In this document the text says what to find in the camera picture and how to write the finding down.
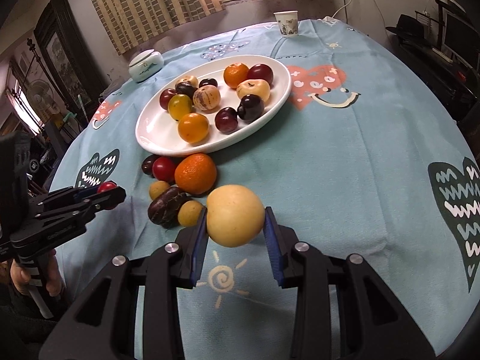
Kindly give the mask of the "person left hand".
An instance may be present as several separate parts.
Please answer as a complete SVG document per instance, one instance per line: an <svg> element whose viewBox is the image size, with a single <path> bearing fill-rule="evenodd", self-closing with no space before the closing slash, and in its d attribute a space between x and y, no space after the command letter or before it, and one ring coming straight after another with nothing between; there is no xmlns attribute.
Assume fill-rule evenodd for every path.
<svg viewBox="0 0 480 360"><path fill-rule="evenodd" d="M64 288L64 281L60 275L59 265L55 255L55 250L51 250L48 253L48 281L46 283L46 290L51 297L57 297L58 295L60 295L61 291ZM31 280L31 275L16 261L13 261L10 266L10 277L16 290L22 295L29 296L29 281Z"/></svg>

